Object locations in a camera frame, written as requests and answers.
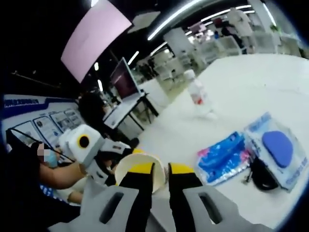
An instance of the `water bottle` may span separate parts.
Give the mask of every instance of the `water bottle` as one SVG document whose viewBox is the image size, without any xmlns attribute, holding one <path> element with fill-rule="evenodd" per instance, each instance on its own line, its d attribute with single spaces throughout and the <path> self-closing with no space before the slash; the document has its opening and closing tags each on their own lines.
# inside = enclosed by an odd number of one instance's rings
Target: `water bottle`
<svg viewBox="0 0 309 232">
<path fill-rule="evenodd" d="M 196 79 L 196 75 L 192 69 L 185 71 L 184 76 L 190 82 L 188 91 L 194 105 L 197 108 L 198 113 L 201 116 L 205 116 L 212 111 L 212 103 L 203 84 L 200 82 L 200 80 Z"/>
</svg>

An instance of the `white table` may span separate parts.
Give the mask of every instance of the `white table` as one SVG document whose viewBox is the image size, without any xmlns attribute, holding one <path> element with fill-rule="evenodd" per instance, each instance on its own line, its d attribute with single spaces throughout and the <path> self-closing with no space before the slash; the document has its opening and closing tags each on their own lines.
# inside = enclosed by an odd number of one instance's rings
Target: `white table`
<svg viewBox="0 0 309 232">
<path fill-rule="evenodd" d="M 185 90 L 140 135 L 140 148 L 163 163 L 195 166 L 197 151 L 241 130 L 264 112 L 290 127 L 309 151 L 309 61 L 303 58 L 256 54 L 216 60 L 200 76 L 215 105 L 217 119 L 201 119 Z M 302 194 L 309 169 L 291 193 L 259 191 L 251 181 L 241 183 L 249 170 L 216 187 L 239 207 L 251 223 L 280 226 Z M 168 198 L 168 190 L 158 193 Z"/>
</svg>

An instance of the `person's arm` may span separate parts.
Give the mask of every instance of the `person's arm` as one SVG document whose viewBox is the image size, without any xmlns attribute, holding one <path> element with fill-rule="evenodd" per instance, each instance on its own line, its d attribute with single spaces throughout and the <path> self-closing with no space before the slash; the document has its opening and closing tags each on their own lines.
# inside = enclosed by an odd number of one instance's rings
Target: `person's arm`
<svg viewBox="0 0 309 232">
<path fill-rule="evenodd" d="M 69 197 L 68 197 L 68 202 L 81 204 L 82 203 L 82 199 L 83 199 L 83 194 L 82 193 L 80 193 L 78 191 L 73 191 L 69 195 Z"/>
<path fill-rule="evenodd" d="M 50 169 L 40 164 L 40 180 L 42 184 L 54 189 L 67 189 L 85 177 L 85 175 L 84 167 L 78 162 L 56 169 Z"/>
</svg>

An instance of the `white paper cup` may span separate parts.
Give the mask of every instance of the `white paper cup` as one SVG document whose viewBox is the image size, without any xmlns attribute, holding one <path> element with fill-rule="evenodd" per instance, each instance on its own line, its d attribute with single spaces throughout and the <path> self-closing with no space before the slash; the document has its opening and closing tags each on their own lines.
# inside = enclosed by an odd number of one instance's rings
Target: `white paper cup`
<svg viewBox="0 0 309 232">
<path fill-rule="evenodd" d="M 154 163 L 153 193 L 164 186 L 166 182 L 164 165 L 157 157 L 144 153 L 128 155 L 120 160 L 115 170 L 117 184 L 121 183 L 122 179 L 133 166 L 142 163 Z"/>
</svg>

